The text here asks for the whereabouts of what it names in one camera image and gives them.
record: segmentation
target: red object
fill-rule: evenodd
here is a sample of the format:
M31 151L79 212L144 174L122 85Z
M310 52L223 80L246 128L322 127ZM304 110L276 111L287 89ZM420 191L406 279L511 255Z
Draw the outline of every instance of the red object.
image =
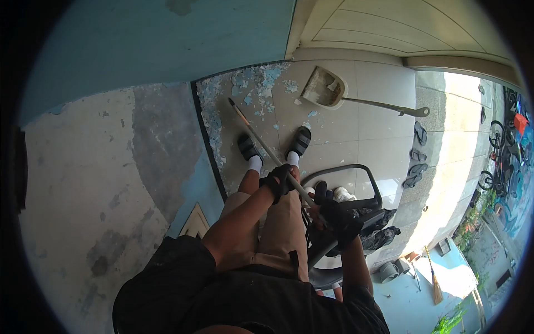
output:
M514 117L514 127L517 129L517 131L519 131L519 133L521 134L521 137L523 137L523 133L525 132L525 128L527 127L528 124L529 124L529 122L527 121L525 116L523 116L521 114L516 114L515 115L515 117Z

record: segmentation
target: broom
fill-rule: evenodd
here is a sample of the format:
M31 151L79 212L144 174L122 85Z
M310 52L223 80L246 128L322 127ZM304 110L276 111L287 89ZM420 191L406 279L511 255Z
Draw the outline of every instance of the broom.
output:
M432 269L432 261L430 260L430 253L428 253L428 248L425 246L425 251L427 252L428 262L430 262L430 270L432 271L432 299L434 300L434 305L438 305L443 300L443 293L437 282L436 274L434 269Z

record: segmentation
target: dustpan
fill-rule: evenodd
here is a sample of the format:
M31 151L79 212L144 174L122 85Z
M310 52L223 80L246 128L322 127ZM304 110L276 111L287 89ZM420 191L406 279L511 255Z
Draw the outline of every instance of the dustpan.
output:
M322 108L336 110L341 107L343 98L347 97L348 93L348 85L344 79L316 66L301 96Z
M391 109L397 111L399 116L407 114L414 117L426 117L430 114L428 107L412 109L387 103L348 98L348 92L348 86L345 80L325 68L316 66L302 91L301 97L329 110L338 109L343 104L343 101L349 100Z

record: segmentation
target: slipper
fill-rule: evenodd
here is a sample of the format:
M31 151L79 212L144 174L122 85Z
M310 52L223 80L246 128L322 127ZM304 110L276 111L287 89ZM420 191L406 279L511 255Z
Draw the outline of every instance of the slipper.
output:
M237 147L239 148L239 152L243 154L243 158L245 160L248 161L253 156L259 156L263 163L262 156L256 149L252 138L248 134L242 134L239 136L239 138L237 139Z
M402 183L404 189L413 188L415 185L423 179L421 174L417 174L414 177L407 178L406 181Z
M421 144L421 146L425 146L427 143L428 135L427 131L421 126L421 123L415 122L414 132L417 135L417 140L419 141L419 144Z
M326 181L319 181L315 185L315 203L321 205L323 199L326 198Z
M418 149L412 149L410 151L410 158L412 158L413 160L417 160L417 161L426 161L427 155L420 152Z
M428 169L428 165L427 164L415 165L412 168L410 168L410 170L408 171L408 176L419 175L419 174L423 173L424 171L426 171L427 169Z
M297 132L295 133L295 137L293 137L293 141L291 141L291 144L287 148L286 154L284 157L287 160L287 155L289 152L294 151L296 152L299 157L301 157L311 142L311 131L307 127L299 127Z
M484 123L485 120L486 120L486 110L484 109L484 107L482 107L480 109L480 124Z

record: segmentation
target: black fingerless glove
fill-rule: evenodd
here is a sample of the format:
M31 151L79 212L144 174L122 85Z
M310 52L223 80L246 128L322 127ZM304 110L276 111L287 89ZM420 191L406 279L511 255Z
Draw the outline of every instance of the black fingerless glove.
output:
M342 251L358 236L363 223L354 217L352 210L342 209L335 200L321 199L319 202L319 214L326 220L328 228L333 229L337 246Z
M266 185L274 195L273 204L278 203L280 197L286 195L291 190L295 189L289 181L289 171L291 170L290 164L284 164L280 167L276 167L270 172L267 177L260 179L260 186ZM278 183L274 178L277 177L280 180Z

